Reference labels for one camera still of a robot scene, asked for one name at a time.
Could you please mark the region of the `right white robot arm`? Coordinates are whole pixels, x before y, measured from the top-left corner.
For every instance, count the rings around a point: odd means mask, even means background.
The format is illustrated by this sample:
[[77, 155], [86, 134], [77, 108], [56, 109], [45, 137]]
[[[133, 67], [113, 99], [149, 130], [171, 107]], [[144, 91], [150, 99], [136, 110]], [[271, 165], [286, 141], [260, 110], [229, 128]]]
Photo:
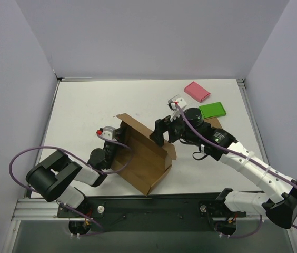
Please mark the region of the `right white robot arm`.
[[158, 146], [180, 141], [195, 145], [205, 157], [212, 157], [249, 179], [260, 193], [231, 190], [223, 198], [231, 212], [265, 215], [277, 226], [290, 229], [297, 218], [297, 179], [286, 176], [257, 158], [236, 137], [205, 122], [198, 108], [181, 112], [174, 108], [172, 116], [155, 121], [150, 139]]

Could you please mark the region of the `large brown cardboard box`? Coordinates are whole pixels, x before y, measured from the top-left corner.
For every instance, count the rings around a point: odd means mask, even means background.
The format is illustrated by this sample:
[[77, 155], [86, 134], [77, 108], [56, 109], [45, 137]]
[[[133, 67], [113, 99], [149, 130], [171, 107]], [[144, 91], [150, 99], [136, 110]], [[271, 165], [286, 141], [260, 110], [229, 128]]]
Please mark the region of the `large brown cardboard box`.
[[120, 127], [125, 128], [125, 138], [121, 141], [131, 148], [118, 149], [111, 165], [116, 171], [124, 167], [118, 174], [134, 186], [145, 196], [166, 177], [176, 160], [176, 151], [173, 144], [164, 141], [159, 147], [149, 135], [152, 133], [148, 127], [123, 113], [116, 116], [121, 120]]

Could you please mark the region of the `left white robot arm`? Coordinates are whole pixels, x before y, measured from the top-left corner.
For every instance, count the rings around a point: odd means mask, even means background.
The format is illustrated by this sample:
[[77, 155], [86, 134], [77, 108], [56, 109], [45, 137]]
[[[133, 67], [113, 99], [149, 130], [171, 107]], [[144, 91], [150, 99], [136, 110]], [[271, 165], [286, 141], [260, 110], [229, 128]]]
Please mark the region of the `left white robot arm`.
[[56, 150], [28, 172], [26, 181], [46, 201], [68, 204], [71, 213], [84, 216], [88, 210], [86, 197], [71, 183], [78, 181], [98, 187], [109, 174], [118, 149], [128, 148], [124, 143], [125, 132], [124, 126], [99, 129], [97, 135], [104, 140], [104, 146], [94, 149], [86, 163], [74, 161], [65, 151]]

